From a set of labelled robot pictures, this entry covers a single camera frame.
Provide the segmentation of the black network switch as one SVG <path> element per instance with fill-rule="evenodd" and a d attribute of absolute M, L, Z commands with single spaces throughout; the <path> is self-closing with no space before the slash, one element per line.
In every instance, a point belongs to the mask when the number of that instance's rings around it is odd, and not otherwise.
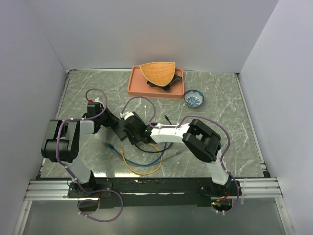
<path fill-rule="evenodd" d="M 127 136 L 123 130 L 124 119 L 121 119 L 121 118 L 119 118 L 119 119 L 120 119 L 120 121 L 112 127 L 112 130 L 118 136 L 118 138 L 122 141 L 122 140 L 126 139 Z"/>

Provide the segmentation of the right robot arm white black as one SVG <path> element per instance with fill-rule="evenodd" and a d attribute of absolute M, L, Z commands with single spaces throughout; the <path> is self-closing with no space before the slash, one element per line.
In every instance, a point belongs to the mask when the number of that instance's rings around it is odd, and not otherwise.
<path fill-rule="evenodd" d="M 222 151 L 221 136 L 199 120 L 199 116 L 190 123 L 179 125 L 160 123 L 147 125 L 135 112 L 127 112 L 121 117 L 124 120 L 124 132 L 132 145 L 139 142 L 184 144 L 198 160 L 206 163 L 214 191 L 219 195 L 225 195 L 230 191 L 232 178 L 224 165 L 224 155 L 230 147 L 230 136 L 217 122 L 209 120 L 226 134 L 228 143 L 224 151 Z"/>

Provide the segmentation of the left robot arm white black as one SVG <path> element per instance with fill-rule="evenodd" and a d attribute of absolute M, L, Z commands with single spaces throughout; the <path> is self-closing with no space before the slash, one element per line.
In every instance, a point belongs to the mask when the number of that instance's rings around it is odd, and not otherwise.
<path fill-rule="evenodd" d="M 64 167 L 70 174 L 74 187 L 79 188 L 86 197 L 91 197 L 97 191 L 97 184 L 93 172 L 78 157 L 80 137 L 96 134 L 103 126 L 111 128 L 120 140 L 124 140 L 126 135 L 123 124 L 124 120 L 116 117 L 101 102 L 90 100 L 87 112 L 81 119 L 49 121 L 41 154 Z"/>

